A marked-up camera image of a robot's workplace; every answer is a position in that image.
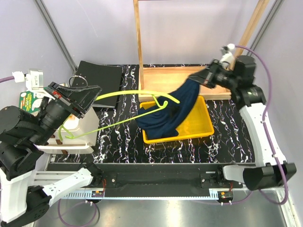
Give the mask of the navy blue shorts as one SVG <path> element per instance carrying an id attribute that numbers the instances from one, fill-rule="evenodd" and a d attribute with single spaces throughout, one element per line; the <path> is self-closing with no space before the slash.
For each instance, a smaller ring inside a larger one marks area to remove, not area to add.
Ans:
<path id="1" fill-rule="evenodd" d="M 187 79 L 177 90 L 169 93 L 180 101 L 179 104 L 160 96 L 157 101 L 168 105 L 159 111 L 147 114 L 135 121 L 145 131 L 147 139 L 155 140 L 178 136 L 177 127 L 186 119 L 193 109 L 199 95 L 199 83 Z"/>

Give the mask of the neon yellow clothes hanger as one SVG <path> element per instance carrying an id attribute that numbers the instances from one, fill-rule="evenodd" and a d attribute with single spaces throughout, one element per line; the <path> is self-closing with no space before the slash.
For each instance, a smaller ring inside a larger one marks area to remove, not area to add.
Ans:
<path id="1" fill-rule="evenodd" d="M 96 98 L 96 100 L 98 101 L 98 100 L 106 99 L 106 98 L 109 98 L 112 96 L 118 96 L 119 100 L 118 100 L 117 105 L 118 105 L 119 115 L 123 115 L 125 113 L 127 115 L 133 114 L 133 116 L 131 118 L 124 119 L 122 121 L 119 120 L 116 123 L 113 123 L 113 124 L 110 124 L 107 126 L 103 126 L 101 128 L 98 128 L 98 129 L 95 129 L 92 131 L 87 131 L 87 132 L 82 133 L 77 136 L 74 135 L 69 129 L 66 129 L 64 124 L 62 124 L 58 129 L 59 140 L 62 142 L 64 140 L 75 140 L 78 138 L 82 138 L 84 136 L 91 135 L 93 133 L 97 133 L 99 131 L 103 131 L 105 129 L 115 127 L 117 125 L 120 125 L 120 124 L 129 122 L 129 121 L 132 121 L 132 120 L 135 120 L 138 118 L 142 118 L 144 116 L 148 116 L 150 114 L 165 110 L 168 108 L 168 105 L 170 103 L 180 104 L 180 101 L 178 99 L 174 98 L 172 95 L 165 94 L 163 92 L 133 89 L 133 86 L 136 86 L 135 75 L 128 73 L 123 76 L 121 89 L 119 91 L 100 95 Z M 154 102 L 155 102 L 157 108 L 155 110 L 151 110 L 151 111 L 148 111 L 143 114 L 138 114 L 137 113 L 137 102 L 136 102 L 135 97 L 136 97 L 136 95 L 140 95 L 140 94 L 151 95 L 152 98 L 154 99 Z M 126 112 L 124 112 L 126 110 L 126 107 L 128 104 L 131 104 L 130 109 L 127 110 Z"/>

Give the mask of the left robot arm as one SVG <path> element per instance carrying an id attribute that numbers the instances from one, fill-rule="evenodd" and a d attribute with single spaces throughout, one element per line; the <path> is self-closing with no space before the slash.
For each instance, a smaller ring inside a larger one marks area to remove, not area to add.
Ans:
<path id="1" fill-rule="evenodd" d="M 0 112 L 0 224 L 22 227 L 40 219 L 59 199 L 81 187 L 102 184 L 102 171 L 93 163 L 55 183 L 33 186 L 38 146 L 48 140 L 70 115 L 83 118 L 101 91 L 99 86 L 45 87 L 37 115 L 16 106 Z"/>

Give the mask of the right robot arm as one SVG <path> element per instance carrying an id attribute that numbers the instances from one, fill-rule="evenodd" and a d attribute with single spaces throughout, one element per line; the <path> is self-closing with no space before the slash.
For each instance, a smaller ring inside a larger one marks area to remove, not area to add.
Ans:
<path id="1" fill-rule="evenodd" d="M 205 69 L 189 75 L 189 79 L 207 88 L 224 87 L 231 92 L 232 101 L 243 118 L 253 145 L 255 166 L 226 165 L 215 175 L 219 187 L 232 181 L 243 183 L 251 191 L 286 186 L 296 173 L 294 163 L 286 160 L 275 139 L 267 114 L 269 100 L 263 90 L 254 84 L 255 59 L 241 55 L 233 70 L 213 60 Z"/>

